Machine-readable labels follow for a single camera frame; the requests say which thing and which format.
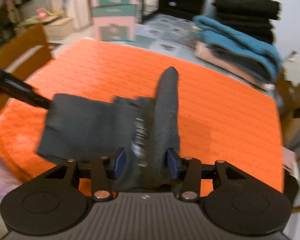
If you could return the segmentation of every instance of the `chair backrest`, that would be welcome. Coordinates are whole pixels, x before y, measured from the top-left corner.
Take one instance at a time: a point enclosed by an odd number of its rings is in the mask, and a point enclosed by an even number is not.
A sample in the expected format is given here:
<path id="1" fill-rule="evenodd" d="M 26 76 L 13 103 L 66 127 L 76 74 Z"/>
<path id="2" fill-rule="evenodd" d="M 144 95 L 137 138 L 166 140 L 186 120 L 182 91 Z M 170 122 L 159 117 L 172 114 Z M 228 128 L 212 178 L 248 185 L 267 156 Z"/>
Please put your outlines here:
<path id="1" fill-rule="evenodd" d="M 35 25 L 0 49 L 0 68 L 22 81 L 51 59 L 41 24 Z M 0 111 L 9 97 L 6 93 L 0 93 Z"/>

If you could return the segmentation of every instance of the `floor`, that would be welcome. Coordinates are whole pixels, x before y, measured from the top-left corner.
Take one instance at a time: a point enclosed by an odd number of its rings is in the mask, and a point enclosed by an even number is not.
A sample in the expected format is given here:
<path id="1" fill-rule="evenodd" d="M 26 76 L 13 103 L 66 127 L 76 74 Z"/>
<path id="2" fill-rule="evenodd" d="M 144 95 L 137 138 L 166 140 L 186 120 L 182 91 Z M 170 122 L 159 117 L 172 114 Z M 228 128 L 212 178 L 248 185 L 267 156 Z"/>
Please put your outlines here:
<path id="1" fill-rule="evenodd" d="M 50 39 L 50 38 L 48 38 L 47 40 L 48 40 L 48 42 L 63 44 L 52 51 L 52 56 L 56 57 L 60 52 L 63 52 L 64 50 L 66 50 L 66 48 L 68 48 L 71 44 L 73 44 L 80 38 L 83 38 L 83 37 L 92 38 L 92 35 L 93 35 L 93 27 L 89 26 L 80 32 L 75 32 L 75 33 L 70 34 L 69 36 L 67 36 L 66 38 L 64 38 L 62 40 L 56 40 L 56 39 Z"/>

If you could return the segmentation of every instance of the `black towel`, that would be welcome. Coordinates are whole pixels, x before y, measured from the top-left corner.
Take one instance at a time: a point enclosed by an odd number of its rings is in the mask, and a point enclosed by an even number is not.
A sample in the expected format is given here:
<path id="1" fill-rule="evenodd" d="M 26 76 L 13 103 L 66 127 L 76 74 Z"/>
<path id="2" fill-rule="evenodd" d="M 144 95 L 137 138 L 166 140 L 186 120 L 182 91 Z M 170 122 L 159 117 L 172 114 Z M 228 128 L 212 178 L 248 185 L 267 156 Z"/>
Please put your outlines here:
<path id="1" fill-rule="evenodd" d="M 215 15 L 224 21 L 264 23 L 267 26 L 270 24 L 269 18 L 267 17 L 244 16 L 238 14 L 223 13 L 219 12 L 218 10 L 216 11 Z"/>
<path id="2" fill-rule="evenodd" d="M 272 0 L 215 0 L 218 12 L 277 20 L 280 3 Z"/>
<path id="3" fill-rule="evenodd" d="M 166 150 L 179 151 L 178 72 L 168 68 L 161 76 L 156 98 L 137 100 L 117 97 L 113 103 L 56 94 L 46 117 L 38 155 L 60 163 L 65 159 L 89 162 L 98 156 L 111 156 L 119 147 L 127 154 L 125 168 L 114 191 L 131 191 L 173 184 L 164 165 Z M 136 139 L 136 119 L 146 129 L 145 161 L 140 167 L 131 143 Z"/>
<path id="4" fill-rule="evenodd" d="M 263 23 L 224 21 L 218 16 L 215 16 L 215 20 L 239 32 L 254 37 L 257 40 L 264 41 L 269 44 L 273 44 L 274 42 L 274 34 L 271 31 L 272 25 L 270 23 L 269 25 L 271 28 L 269 28 L 269 26 L 265 26 Z"/>

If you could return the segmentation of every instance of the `teal towel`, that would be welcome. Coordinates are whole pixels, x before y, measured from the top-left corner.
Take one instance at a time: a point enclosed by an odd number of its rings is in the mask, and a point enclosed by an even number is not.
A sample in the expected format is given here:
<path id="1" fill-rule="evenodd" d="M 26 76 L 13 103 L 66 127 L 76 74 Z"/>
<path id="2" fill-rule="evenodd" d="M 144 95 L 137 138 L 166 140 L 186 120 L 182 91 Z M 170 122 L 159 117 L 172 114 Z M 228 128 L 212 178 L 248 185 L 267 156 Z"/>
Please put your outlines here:
<path id="1" fill-rule="evenodd" d="M 194 22 L 202 29 L 199 41 L 207 44 L 216 57 L 237 65 L 261 82 L 277 80 L 282 59 L 275 46 L 205 16 L 195 16 Z"/>

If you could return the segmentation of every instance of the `orange tablecloth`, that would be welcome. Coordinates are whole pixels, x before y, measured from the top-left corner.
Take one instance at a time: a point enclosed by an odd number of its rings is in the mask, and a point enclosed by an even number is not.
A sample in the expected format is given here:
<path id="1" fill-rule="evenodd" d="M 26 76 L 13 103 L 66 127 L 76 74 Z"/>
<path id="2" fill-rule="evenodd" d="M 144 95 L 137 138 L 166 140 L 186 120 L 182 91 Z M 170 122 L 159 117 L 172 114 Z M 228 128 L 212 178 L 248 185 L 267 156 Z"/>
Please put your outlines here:
<path id="1" fill-rule="evenodd" d="M 281 191 L 275 102 L 223 74 L 143 49 L 81 39 L 28 83 L 48 98 L 69 93 L 111 102 L 115 95 L 154 96 L 159 76 L 169 66 L 179 72 L 180 154 L 208 164 L 224 159 Z M 35 153 L 46 113 L 12 99 L 0 114 L 0 156 L 22 181 L 53 166 Z M 211 182 L 202 181 L 201 194 L 211 190 Z"/>

